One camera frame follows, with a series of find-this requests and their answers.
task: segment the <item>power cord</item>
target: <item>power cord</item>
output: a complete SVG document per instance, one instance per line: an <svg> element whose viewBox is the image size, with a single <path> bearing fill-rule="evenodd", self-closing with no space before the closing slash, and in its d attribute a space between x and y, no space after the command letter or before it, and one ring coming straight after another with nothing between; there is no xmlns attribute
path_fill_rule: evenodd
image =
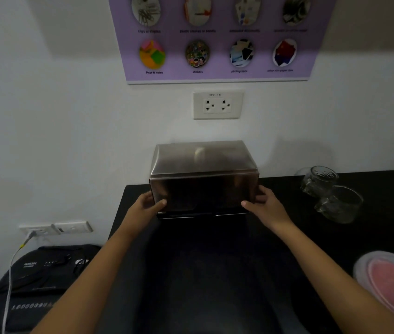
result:
<svg viewBox="0 0 394 334"><path fill-rule="evenodd" d="M7 292L7 300L5 301L5 309L4 309L4 318L2 320L2 334L5 334L5 324L7 322L7 315L8 315L8 307L10 305L10 297L11 297L11 266L13 265L13 260L14 257L16 256L16 254L21 250L21 248L23 248L25 245L27 245L27 242L30 241L31 238L33 238L34 236L36 236L36 231L32 231L30 232L27 237L26 240L24 241L24 243L17 249L17 251L13 254L13 256L11 257L11 261L10 261L10 267L8 269L8 292Z"/></svg>

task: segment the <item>black table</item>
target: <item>black table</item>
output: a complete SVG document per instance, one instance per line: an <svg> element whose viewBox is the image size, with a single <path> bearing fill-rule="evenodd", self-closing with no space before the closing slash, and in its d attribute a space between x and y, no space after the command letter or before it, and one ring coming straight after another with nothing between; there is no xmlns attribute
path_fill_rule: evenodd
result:
<svg viewBox="0 0 394 334"><path fill-rule="evenodd" d="M394 171L339 174L364 197L335 224L300 191L302 177L261 178L294 223L347 273L363 254L394 252ZM149 185L129 185L110 236ZM97 333L334 333L286 246L253 215L154 220L124 258Z"/></svg>

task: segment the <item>pink lid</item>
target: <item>pink lid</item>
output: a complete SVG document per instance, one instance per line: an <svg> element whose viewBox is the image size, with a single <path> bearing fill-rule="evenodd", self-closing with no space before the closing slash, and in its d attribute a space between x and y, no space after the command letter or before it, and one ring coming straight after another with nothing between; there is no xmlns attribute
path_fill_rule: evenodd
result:
<svg viewBox="0 0 394 334"><path fill-rule="evenodd" d="M355 264L355 279L394 312L394 253L370 252Z"/></svg>

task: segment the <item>purple poster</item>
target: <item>purple poster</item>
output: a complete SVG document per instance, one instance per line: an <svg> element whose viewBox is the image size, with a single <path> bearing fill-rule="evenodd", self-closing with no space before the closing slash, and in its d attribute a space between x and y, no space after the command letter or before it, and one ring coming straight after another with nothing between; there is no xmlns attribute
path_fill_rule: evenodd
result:
<svg viewBox="0 0 394 334"><path fill-rule="evenodd" d="M308 80L336 0L109 0L128 84Z"/></svg>

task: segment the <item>metal box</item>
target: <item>metal box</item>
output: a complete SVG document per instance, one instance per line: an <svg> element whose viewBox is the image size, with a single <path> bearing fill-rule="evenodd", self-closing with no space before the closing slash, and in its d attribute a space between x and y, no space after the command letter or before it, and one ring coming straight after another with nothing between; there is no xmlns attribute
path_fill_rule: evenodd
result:
<svg viewBox="0 0 394 334"><path fill-rule="evenodd" d="M259 172L242 141L159 144L149 183L154 201L167 199L159 218L246 213Z"/></svg>

